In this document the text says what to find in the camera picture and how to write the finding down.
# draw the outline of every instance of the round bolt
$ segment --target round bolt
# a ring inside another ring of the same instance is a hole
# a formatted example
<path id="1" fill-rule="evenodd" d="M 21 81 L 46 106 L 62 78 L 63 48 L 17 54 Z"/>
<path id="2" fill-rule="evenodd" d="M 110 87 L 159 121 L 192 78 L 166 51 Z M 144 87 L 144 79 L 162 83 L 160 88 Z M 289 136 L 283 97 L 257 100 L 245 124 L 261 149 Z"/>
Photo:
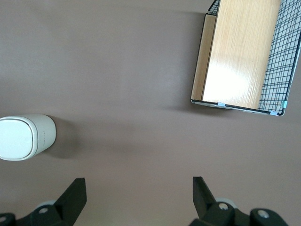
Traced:
<path id="1" fill-rule="evenodd" d="M 220 203 L 218 206 L 220 207 L 221 210 L 228 210 L 229 209 L 229 207 L 225 203 Z"/>
<path id="2" fill-rule="evenodd" d="M 0 217 L 0 223 L 6 221 L 6 217 Z"/>
<path id="3" fill-rule="evenodd" d="M 39 213 L 42 214 L 42 213 L 46 213 L 47 211 L 48 211 L 48 208 L 45 207 L 45 208 L 40 209 Z"/>
<path id="4" fill-rule="evenodd" d="M 269 214 L 264 210 L 259 210 L 258 215 L 265 219 L 269 218 Z"/>

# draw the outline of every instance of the wooden board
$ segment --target wooden board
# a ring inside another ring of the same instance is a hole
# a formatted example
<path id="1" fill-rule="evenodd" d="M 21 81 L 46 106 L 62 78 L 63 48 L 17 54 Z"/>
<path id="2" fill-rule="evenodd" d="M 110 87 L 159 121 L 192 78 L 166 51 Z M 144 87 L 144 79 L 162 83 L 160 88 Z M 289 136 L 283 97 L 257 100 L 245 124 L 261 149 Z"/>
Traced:
<path id="1" fill-rule="evenodd" d="M 280 0 L 220 0 L 203 101 L 258 109 Z"/>
<path id="2" fill-rule="evenodd" d="M 197 68 L 194 76 L 191 99 L 201 100 L 208 67 L 216 16 L 205 15 Z"/>

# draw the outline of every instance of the canister lid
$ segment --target canister lid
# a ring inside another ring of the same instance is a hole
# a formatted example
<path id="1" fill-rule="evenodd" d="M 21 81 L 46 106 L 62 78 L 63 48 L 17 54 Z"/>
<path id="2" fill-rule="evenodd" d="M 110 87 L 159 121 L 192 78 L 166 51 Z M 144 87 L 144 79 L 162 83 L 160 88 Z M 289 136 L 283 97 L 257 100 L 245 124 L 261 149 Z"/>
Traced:
<path id="1" fill-rule="evenodd" d="M 33 134 L 30 126 L 21 120 L 0 120 L 0 158 L 18 160 L 32 151 Z"/>

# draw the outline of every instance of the black wire mesh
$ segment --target black wire mesh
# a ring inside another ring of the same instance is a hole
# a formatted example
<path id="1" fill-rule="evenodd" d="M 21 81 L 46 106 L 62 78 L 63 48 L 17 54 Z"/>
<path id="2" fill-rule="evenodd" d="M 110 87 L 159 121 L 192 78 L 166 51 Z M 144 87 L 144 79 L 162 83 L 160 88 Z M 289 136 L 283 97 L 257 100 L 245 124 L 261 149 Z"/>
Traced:
<path id="1" fill-rule="evenodd" d="M 259 110 L 284 113 L 293 80 L 301 41 L 301 0 L 282 0 Z"/>
<path id="2" fill-rule="evenodd" d="M 219 3 L 220 3 L 220 0 L 215 0 L 209 8 L 208 14 L 216 16 Z"/>

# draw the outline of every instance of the brown floor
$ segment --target brown floor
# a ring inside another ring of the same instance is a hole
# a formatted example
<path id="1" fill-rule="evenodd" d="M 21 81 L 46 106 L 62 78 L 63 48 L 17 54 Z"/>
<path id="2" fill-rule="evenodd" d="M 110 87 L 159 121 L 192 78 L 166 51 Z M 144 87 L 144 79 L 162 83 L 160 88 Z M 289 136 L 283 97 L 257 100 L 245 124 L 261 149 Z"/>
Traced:
<path id="1" fill-rule="evenodd" d="M 76 226 L 187 226 L 192 177 L 248 213 L 300 224 L 301 64 L 283 117 L 193 105 L 211 1 L 0 1 L 0 117 L 43 113 L 57 141 L 0 161 L 0 212 L 23 217 L 76 177 Z"/>

